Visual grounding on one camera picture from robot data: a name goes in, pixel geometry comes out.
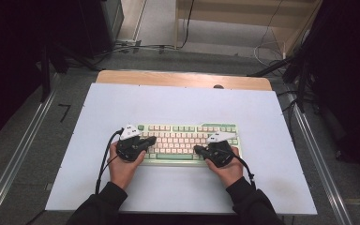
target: sleeve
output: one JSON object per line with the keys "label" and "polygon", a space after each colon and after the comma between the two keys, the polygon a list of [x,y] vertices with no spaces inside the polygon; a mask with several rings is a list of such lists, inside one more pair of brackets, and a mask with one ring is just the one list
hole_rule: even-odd
{"label": "sleeve", "polygon": [[226,190],[232,198],[233,211],[241,218],[241,224],[284,224],[267,196],[261,190],[255,190],[245,177],[237,180]]}
{"label": "sleeve", "polygon": [[123,189],[112,182],[108,182],[98,195],[91,195],[81,204],[69,218],[67,225],[115,224],[119,207],[127,197],[128,195]]}

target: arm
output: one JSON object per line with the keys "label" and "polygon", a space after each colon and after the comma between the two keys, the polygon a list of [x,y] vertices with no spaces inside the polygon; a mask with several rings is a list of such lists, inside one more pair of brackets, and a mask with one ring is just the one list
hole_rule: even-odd
{"label": "arm", "polygon": [[134,173],[143,162],[145,151],[141,152],[134,162],[127,162],[116,157],[116,142],[110,147],[110,158],[107,159],[110,169],[110,180],[98,195],[91,195],[67,221],[75,224],[115,224],[118,210],[127,198],[125,189],[130,184]]}
{"label": "arm", "polygon": [[[239,156],[238,149],[232,147]],[[283,224],[277,217],[270,200],[261,190],[255,190],[243,175],[243,165],[233,158],[230,164],[217,168],[209,159],[206,163],[211,171],[216,173],[233,202],[233,211],[240,216],[242,224]]]}

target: space bar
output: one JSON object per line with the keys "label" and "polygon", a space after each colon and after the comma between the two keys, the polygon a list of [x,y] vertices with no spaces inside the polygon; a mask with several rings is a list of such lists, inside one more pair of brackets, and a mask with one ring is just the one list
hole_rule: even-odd
{"label": "space bar", "polygon": [[192,155],[180,155],[180,154],[157,154],[157,159],[170,159],[170,160],[192,160]]}

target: white table surface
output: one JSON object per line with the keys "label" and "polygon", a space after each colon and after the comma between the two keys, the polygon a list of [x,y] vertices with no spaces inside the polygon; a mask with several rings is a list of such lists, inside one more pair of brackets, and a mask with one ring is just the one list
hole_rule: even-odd
{"label": "white table surface", "polygon": [[[128,123],[235,123],[243,159],[276,212],[317,214],[274,92],[106,83],[91,85],[46,210],[75,210],[95,192],[107,141]],[[107,170],[101,188],[108,180]],[[126,192],[122,212],[233,213],[207,167],[140,166]]]}

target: mechanical keyboard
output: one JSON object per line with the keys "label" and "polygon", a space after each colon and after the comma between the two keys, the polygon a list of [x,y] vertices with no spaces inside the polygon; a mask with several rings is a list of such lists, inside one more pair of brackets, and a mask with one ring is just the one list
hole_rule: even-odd
{"label": "mechanical keyboard", "polygon": [[[148,148],[142,165],[156,166],[206,166],[203,157],[193,150],[194,145],[207,146],[206,139],[216,131],[238,134],[235,124],[164,125],[139,124],[141,138],[156,136],[156,144]],[[227,140],[239,149],[239,137]]]}

